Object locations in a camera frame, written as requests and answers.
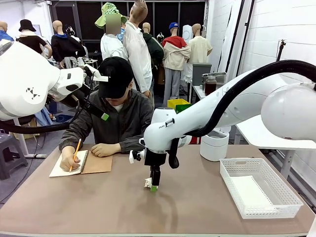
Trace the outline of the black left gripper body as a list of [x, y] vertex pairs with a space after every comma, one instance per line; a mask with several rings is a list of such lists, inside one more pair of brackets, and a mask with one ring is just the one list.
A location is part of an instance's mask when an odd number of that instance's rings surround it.
[[85, 98], [90, 92], [90, 87], [87, 85], [83, 85], [80, 88], [77, 85], [68, 85], [66, 86], [66, 89], [70, 90], [71, 93], [60, 102], [68, 107], [76, 107], [77, 101], [79, 101], [80, 105], [82, 106]]

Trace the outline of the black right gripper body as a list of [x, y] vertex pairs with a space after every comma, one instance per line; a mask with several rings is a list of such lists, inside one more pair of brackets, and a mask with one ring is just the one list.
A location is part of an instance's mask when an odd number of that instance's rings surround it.
[[155, 153], [149, 150], [148, 148], [145, 149], [145, 160], [144, 165], [147, 166], [160, 166], [165, 164], [166, 160], [166, 153]]

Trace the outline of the yellow pencil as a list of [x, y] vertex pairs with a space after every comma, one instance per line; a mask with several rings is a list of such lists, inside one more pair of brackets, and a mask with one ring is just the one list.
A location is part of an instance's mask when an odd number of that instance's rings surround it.
[[[75, 160], [76, 160], [77, 153], [78, 153], [79, 148], [80, 148], [80, 144], [81, 144], [81, 139], [79, 139], [79, 142], [78, 142], [78, 144], [77, 144], [76, 150], [75, 150], [75, 152], [74, 152], [74, 157], [73, 157], [73, 161], [74, 161], [74, 162], [75, 162]], [[73, 170], [73, 166], [71, 165], [71, 166], [70, 166], [70, 169], [69, 169], [69, 172], [71, 172], [72, 170]]]

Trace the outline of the spiral notebook brown cover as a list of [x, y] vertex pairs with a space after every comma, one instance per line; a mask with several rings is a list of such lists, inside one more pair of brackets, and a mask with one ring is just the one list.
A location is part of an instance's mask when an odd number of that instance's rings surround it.
[[77, 157], [80, 159], [80, 167], [69, 171], [64, 171], [60, 167], [60, 163], [62, 160], [62, 155], [60, 155], [56, 164], [54, 165], [49, 177], [62, 177], [62, 176], [71, 176], [77, 174], [90, 174], [90, 173], [102, 173], [102, 172], [110, 172], [112, 169], [112, 156], [100, 158], [96, 157], [90, 151], [78, 151]]

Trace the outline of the person's right forearm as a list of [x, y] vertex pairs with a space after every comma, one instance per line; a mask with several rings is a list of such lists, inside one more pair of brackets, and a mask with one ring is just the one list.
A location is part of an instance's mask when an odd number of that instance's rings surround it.
[[62, 151], [65, 147], [76, 148], [79, 142], [79, 137], [73, 134], [63, 134], [59, 143], [59, 150]]

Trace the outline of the person's left forearm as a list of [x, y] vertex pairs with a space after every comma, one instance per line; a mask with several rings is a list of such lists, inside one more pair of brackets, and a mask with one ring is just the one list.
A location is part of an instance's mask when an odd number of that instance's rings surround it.
[[128, 137], [124, 139], [123, 141], [119, 142], [120, 145], [120, 152], [122, 154], [127, 154], [131, 150], [134, 151], [141, 151], [145, 148], [145, 146], [141, 143], [139, 143], [139, 140], [142, 139], [143, 136], [133, 136], [133, 137]]

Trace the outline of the person's left hand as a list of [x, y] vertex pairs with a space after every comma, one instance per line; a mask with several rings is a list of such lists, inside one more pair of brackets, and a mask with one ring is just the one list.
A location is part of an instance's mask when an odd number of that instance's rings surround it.
[[96, 156], [96, 157], [108, 157], [112, 156], [116, 153], [121, 152], [121, 147], [119, 143], [116, 144], [104, 144], [104, 143], [99, 143], [94, 145], [91, 148], [91, 152]]

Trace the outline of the person's right hand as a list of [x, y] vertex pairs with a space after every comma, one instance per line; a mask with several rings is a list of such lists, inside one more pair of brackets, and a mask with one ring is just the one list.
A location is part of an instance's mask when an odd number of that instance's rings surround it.
[[73, 171], [80, 167], [80, 159], [75, 156], [73, 151], [62, 151], [62, 160], [60, 167], [64, 171]]

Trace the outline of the person in grey jacket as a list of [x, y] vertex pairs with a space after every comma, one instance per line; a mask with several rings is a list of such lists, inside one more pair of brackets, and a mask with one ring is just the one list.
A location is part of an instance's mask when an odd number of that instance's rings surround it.
[[[132, 82], [119, 99], [101, 98], [98, 90], [91, 94], [90, 100], [96, 97], [101, 99], [96, 104], [109, 118], [103, 121], [83, 110], [64, 134], [73, 134], [84, 141], [93, 132], [96, 144], [116, 144], [128, 137], [143, 136], [151, 123], [153, 105], [143, 93], [132, 89]], [[63, 150], [74, 152], [75, 148], [65, 147]]]

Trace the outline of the blue cloth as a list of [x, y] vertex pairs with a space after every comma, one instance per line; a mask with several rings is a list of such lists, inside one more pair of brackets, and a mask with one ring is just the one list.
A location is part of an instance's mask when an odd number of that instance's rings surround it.
[[50, 115], [50, 112], [48, 111], [46, 106], [44, 106], [39, 112], [35, 113], [37, 125], [40, 125], [40, 126], [53, 125], [53, 122], [49, 115]]

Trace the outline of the black cap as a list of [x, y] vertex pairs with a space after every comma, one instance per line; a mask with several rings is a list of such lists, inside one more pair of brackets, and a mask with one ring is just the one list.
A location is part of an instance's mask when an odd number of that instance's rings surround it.
[[121, 57], [106, 58], [98, 67], [102, 76], [98, 95], [101, 98], [119, 99], [124, 96], [134, 78], [130, 63]]

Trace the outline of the mannequin in black sweater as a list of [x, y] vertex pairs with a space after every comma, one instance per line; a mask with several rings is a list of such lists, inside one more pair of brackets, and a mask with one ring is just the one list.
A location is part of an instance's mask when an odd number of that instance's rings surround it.
[[78, 58], [85, 56], [85, 50], [80, 42], [63, 32], [62, 22], [52, 23], [54, 34], [51, 38], [52, 56], [61, 69], [79, 66]]

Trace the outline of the green recycling bag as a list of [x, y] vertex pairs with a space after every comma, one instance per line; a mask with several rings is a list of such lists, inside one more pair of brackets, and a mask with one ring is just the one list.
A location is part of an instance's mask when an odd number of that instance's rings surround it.
[[178, 105], [175, 106], [175, 112], [177, 114], [179, 114], [180, 112], [186, 110], [190, 106], [191, 106], [191, 104], [178, 104]]

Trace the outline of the figure in green checked hat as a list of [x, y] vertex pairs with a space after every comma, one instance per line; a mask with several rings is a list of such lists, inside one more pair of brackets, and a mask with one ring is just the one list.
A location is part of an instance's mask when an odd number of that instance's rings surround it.
[[111, 2], [101, 7], [101, 13], [95, 25], [104, 31], [100, 42], [102, 59], [117, 56], [128, 60], [128, 53], [122, 43], [127, 18]]

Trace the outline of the white lidded trash bin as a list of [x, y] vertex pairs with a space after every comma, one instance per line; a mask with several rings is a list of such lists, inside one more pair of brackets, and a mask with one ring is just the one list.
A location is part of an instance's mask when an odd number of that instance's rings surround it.
[[201, 138], [200, 155], [208, 161], [224, 159], [229, 143], [230, 126], [215, 128]]

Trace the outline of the yellow recycling bag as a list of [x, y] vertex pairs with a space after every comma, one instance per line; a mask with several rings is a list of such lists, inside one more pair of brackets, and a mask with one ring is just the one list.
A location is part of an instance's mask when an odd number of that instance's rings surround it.
[[189, 104], [189, 102], [184, 99], [170, 99], [167, 101], [167, 106], [172, 109], [175, 109], [177, 105], [187, 105], [187, 104]]

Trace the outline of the tall mannequin in white shirt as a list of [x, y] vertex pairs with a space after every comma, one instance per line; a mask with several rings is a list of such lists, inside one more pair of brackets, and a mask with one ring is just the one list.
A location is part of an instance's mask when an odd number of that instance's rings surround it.
[[154, 105], [151, 56], [139, 28], [139, 24], [145, 20], [147, 13], [145, 0], [135, 0], [130, 10], [129, 20], [126, 22], [123, 45], [134, 73], [134, 88], [143, 93]]

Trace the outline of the white table with white legs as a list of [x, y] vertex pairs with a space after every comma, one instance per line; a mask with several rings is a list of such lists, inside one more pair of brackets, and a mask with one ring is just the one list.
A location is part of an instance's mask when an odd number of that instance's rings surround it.
[[34, 137], [34, 139], [36, 141], [36, 148], [35, 148], [35, 151], [32, 154], [30, 154], [29, 151], [28, 151], [24, 135], [20, 134], [20, 133], [17, 133], [17, 137], [18, 137], [18, 140], [19, 140], [19, 143], [20, 143], [20, 147], [21, 147], [22, 153], [25, 156], [25, 158], [39, 158], [39, 159], [47, 158], [47, 154], [39, 154], [39, 153], [37, 153], [37, 148], [39, 148], [39, 143], [38, 143], [38, 140], [37, 140], [35, 135], [33, 135], [33, 137]]

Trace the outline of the mannequin with black bucket hat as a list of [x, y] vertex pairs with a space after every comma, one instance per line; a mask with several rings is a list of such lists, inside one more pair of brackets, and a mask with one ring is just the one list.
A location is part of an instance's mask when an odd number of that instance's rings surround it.
[[22, 19], [20, 21], [19, 31], [21, 32], [21, 34], [16, 39], [18, 42], [33, 49], [45, 58], [51, 58], [51, 46], [35, 33], [36, 29], [33, 27], [30, 20]]

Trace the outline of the grey plastic stool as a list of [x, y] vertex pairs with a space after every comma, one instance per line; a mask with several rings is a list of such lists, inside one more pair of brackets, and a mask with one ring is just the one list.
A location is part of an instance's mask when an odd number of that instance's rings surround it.
[[[6, 164], [3, 151], [9, 146], [14, 146], [18, 152], [18, 159], [13, 160], [9, 164]], [[28, 166], [28, 162], [20, 148], [17, 139], [9, 134], [0, 133], [0, 180], [10, 178], [10, 171], [19, 166]]]

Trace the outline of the small white side table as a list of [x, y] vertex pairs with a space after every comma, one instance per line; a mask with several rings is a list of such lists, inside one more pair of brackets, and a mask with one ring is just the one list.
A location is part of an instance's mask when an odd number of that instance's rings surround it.
[[189, 93], [190, 103], [194, 104], [194, 103], [200, 101], [203, 98], [205, 98], [205, 93], [201, 89], [201, 87], [200, 86], [191, 85], [190, 93]]

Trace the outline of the mannequin in dark green hoodie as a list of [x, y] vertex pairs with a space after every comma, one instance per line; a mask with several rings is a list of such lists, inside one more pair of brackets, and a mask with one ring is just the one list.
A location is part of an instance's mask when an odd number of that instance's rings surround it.
[[159, 85], [164, 84], [164, 69], [162, 60], [164, 51], [161, 44], [150, 34], [151, 25], [148, 22], [143, 23], [143, 38], [147, 44], [151, 57], [151, 67], [155, 78], [155, 82]]

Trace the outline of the brown glass jar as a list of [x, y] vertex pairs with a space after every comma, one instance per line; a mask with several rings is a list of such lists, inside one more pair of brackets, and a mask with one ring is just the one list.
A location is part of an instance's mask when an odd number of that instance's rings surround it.
[[215, 76], [208, 76], [205, 79], [205, 87], [204, 87], [204, 93], [206, 96], [211, 94], [216, 90], [217, 81]]

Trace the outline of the mannequin blue cap red jacket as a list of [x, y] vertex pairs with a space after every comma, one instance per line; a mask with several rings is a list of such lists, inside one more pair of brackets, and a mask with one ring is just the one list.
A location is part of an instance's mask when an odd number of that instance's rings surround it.
[[191, 49], [184, 39], [177, 35], [179, 24], [169, 25], [171, 36], [162, 41], [164, 50], [163, 67], [165, 74], [163, 105], [167, 106], [170, 99], [179, 98], [180, 74], [190, 58]]

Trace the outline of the mannequin in blue white top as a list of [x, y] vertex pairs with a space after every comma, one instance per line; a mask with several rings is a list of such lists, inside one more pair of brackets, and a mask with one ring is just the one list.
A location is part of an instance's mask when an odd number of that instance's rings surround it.
[[14, 41], [14, 39], [7, 34], [7, 23], [0, 21], [0, 40]]

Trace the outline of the grey cabinet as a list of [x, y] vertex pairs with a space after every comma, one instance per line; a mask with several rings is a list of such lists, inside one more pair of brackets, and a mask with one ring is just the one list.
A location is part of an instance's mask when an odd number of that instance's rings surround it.
[[208, 74], [211, 71], [210, 63], [195, 63], [193, 64], [192, 85], [199, 86], [202, 84], [202, 75]]

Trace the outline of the metal trays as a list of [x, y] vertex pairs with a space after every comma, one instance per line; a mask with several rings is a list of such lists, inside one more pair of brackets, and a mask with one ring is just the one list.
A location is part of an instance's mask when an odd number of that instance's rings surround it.
[[225, 72], [219, 72], [219, 73], [208, 73], [208, 74], [202, 74], [202, 80], [206, 81], [207, 79], [215, 79], [217, 84], [224, 85], [226, 80], [227, 74]]

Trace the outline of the mannequin in cream shirt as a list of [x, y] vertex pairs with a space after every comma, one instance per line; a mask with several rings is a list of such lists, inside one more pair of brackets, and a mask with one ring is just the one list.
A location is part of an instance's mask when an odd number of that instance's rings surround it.
[[207, 63], [207, 57], [212, 52], [210, 42], [200, 35], [201, 24], [196, 23], [192, 26], [194, 37], [189, 41], [191, 55], [189, 58], [190, 64]]

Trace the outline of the white plastic basket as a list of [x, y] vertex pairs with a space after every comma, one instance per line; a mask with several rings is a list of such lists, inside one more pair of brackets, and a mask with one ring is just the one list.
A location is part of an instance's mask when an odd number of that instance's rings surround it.
[[303, 202], [262, 158], [224, 158], [220, 174], [243, 219], [296, 216]]

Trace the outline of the black tripod stand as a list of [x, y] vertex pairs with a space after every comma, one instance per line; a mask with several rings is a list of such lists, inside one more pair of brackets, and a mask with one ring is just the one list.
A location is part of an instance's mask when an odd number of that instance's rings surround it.
[[285, 39], [281, 39], [279, 41], [279, 48], [278, 48], [277, 55], [276, 55], [276, 61], [280, 61], [281, 55], [282, 55], [282, 51], [283, 51], [285, 46], [286, 46]]

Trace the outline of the black wall pole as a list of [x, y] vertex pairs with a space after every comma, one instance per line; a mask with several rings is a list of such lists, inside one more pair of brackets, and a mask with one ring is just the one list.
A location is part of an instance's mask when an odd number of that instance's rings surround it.
[[250, 2], [250, 9], [249, 9], [249, 13], [248, 13], [247, 22], [244, 24], [245, 25], [245, 33], [244, 33], [244, 38], [243, 38], [242, 47], [241, 47], [241, 53], [240, 53], [240, 57], [239, 57], [238, 65], [237, 65], [236, 76], [239, 75], [239, 72], [240, 72], [240, 69], [241, 69], [241, 61], [242, 61], [244, 50], [245, 50], [248, 30], [249, 30], [250, 21], [251, 21], [252, 12], [253, 12], [254, 3], [255, 3], [255, 0], [249, 0], [249, 1], [251, 1]]
[[237, 37], [237, 31], [238, 31], [239, 23], [241, 20], [244, 3], [245, 3], [245, 0], [235, 0], [234, 1], [233, 6], [235, 6], [235, 5], [238, 6], [238, 13], [237, 13], [237, 17], [236, 17], [236, 22], [235, 22], [235, 24], [233, 24], [234, 31], [233, 31], [233, 36], [232, 36], [232, 40], [231, 40], [231, 44], [230, 44], [230, 48], [229, 48], [228, 59], [227, 59], [227, 63], [226, 63], [226, 69], [225, 69], [226, 72], [228, 71], [230, 60], [232, 57], [233, 47], [234, 47], [235, 40]]

